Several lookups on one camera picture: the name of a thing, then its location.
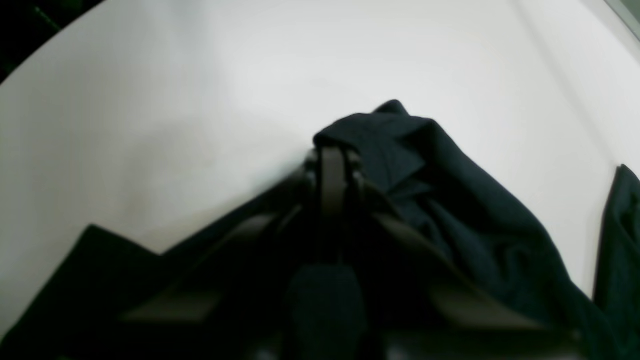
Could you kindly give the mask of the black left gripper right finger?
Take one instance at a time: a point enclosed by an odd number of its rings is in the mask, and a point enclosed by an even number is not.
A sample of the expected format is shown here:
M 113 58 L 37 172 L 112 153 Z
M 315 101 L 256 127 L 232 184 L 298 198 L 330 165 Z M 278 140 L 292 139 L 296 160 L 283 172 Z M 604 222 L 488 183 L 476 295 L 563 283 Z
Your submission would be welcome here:
M 410 228 L 346 152 L 346 257 L 369 330 L 359 360 L 583 360 L 576 333 L 508 309 Z

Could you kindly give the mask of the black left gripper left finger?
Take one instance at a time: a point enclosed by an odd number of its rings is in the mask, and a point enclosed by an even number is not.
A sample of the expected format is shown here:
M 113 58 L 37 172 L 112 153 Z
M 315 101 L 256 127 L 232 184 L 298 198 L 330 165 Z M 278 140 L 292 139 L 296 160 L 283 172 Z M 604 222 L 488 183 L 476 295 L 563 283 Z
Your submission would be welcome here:
M 199 253 L 119 321 L 160 359 L 282 359 L 282 299 L 307 264 L 339 261 L 346 153 L 318 146 L 271 193 L 276 203 Z

